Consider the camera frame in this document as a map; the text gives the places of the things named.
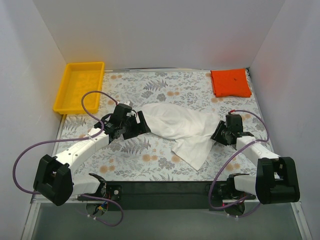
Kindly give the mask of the white t-shirt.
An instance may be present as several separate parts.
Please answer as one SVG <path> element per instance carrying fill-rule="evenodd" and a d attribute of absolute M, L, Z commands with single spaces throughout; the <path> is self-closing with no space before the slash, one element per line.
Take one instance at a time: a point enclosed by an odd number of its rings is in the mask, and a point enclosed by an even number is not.
<path fill-rule="evenodd" d="M 172 152 L 196 171 L 202 167 L 215 142 L 211 136 L 221 120 L 217 114 L 171 103 L 145 104 L 141 111 L 151 133 L 174 140 Z"/>

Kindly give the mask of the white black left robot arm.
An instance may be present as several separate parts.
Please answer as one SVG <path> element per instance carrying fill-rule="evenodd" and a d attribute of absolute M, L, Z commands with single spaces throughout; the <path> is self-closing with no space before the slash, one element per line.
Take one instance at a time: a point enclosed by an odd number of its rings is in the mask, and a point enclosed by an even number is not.
<path fill-rule="evenodd" d="M 102 117 L 74 145 L 54 156 L 43 156 L 33 188 L 56 206 L 63 205 L 70 197 L 83 194 L 101 200 L 107 194 L 106 180 L 95 173 L 78 178 L 75 176 L 76 170 L 98 150 L 119 137 L 127 140 L 150 131 L 142 111 L 136 112 L 131 106 L 119 103 L 113 113 Z"/>

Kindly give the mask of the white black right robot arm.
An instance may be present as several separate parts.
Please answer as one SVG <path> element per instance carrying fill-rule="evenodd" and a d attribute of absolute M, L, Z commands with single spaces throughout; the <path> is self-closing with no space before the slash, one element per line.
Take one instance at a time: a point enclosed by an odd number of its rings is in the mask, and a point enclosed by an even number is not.
<path fill-rule="evenodd" d="M 254 175 L 229 175 L 226 192 L 230 198 L 237 199 L 246 193 L 256 196 L 263 205 L 300 200 L 295 161 L 268 150 L 263 146 L 264 139 L 257 139 L 252 133 L 244 131 L 243 120 L 237 110 L 228 112 L 211 138 L 224 146 L 232 146 L 237 154 L 244 154 L 256 167 Z"/>

